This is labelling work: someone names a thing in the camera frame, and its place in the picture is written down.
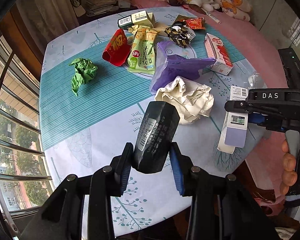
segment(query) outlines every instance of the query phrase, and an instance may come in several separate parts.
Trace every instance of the metal screw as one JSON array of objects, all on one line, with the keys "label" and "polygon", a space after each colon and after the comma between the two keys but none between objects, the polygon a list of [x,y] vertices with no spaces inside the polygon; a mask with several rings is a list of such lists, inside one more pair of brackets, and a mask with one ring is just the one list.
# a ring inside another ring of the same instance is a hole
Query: metal screw
[{"label": "metal screw", "polygon": [[200,167],[198,167],[198,166],[192,166],[191,167],[191,171],[192,172],[199,172],[200,171]]},{"label": "metal screw", "polygon": [[237,179],[237,177],[235,175],[233,175],[233,174],[229,174],[227,176],[227,179],[229,179],[230,181],[235,181]]},{"label": "metal screw", "polygon": [[75,179],[76,175],[70,174],[67,176],[67,181],[73,181]]},{"label": "metal screw", "polygon": [[103,172],[110,172],[110,171],[112,171],[112,167],[111,166],[104,166],[103,168],[102,168],[102,170],[103,170]]}]

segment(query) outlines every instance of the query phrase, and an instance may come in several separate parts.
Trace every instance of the teal striped tablecloth section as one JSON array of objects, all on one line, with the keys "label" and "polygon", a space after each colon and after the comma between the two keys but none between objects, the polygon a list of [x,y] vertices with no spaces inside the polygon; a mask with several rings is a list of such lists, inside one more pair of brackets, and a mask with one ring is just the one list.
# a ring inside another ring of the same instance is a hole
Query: teal striped tablecloth section
[{"label": "teal striped tablecloth section", "polygon": [[[207,57],[204,39],[206,33],[210,33],[221,38],[232,62],[244,59],[219,31],[205,26],[206,30],[196,31],[196,37],[191,42],[198,58]],[[102,59],[107,43],[86,49],[41,76],[40,127],[44,150],[151,96],[149,79]],[[91,59],[98,65],[98,70],[88,85],[80,87],[79,97],[75,97],[71,90],[74,67],[68,64],[78,57]]]}]

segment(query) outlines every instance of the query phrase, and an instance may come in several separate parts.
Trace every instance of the finger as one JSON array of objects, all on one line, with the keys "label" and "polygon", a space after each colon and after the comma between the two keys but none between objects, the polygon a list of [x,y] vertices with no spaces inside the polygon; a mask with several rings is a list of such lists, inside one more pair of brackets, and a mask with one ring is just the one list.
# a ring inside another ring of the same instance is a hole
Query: finger
[{"label": "finger", "polygon": [[297,173],[295,171],[283,171],[282,182],[287,186],[292,186],[297,181]]},{"label": "finger", "polygon": [[296,167],[296,163],[296,158],[290,153],[286,153],[282,158],[282,166],[285,171],[293,171]]},{"label": "finger", "polygon": [[285,185],[283,182],[280,184],[280,193],[286,195],[289,191],[289,186]]},{"label": "finger", "polygon": [[284,153],[288,153],[289,152],[289,147],[288,147],[288,143],[287,140],[284,140],[282,145],[281,145],[281,149]]}]

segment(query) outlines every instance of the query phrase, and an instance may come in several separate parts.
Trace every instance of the strawberry milk carton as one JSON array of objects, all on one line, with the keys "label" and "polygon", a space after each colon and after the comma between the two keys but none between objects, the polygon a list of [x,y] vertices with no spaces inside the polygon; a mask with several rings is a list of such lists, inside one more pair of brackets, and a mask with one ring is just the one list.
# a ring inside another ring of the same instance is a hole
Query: strawberry milk carton
[{"label": "strawberry milk carton", "polygon": [[204,45],[206,47],[208,57],[216,59],[211,70],[223,75],[228,75],[233,66],[222,40],[207,33]]}]

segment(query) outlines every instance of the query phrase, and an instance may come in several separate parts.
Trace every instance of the crumpled green paper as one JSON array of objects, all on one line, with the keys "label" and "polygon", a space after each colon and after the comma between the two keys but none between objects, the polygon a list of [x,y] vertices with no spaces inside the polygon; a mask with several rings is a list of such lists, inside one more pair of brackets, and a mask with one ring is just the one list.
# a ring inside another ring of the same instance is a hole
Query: crumpled green paper
[{"label": "crumpled green paper", "polygon": [[78,90],[81,85],[89,83],[96,75],[96,70],[98,69],[90,59],[76,58],[69,65],[74,65],[75,74],[72,77],[71,90],[78,96]]}]

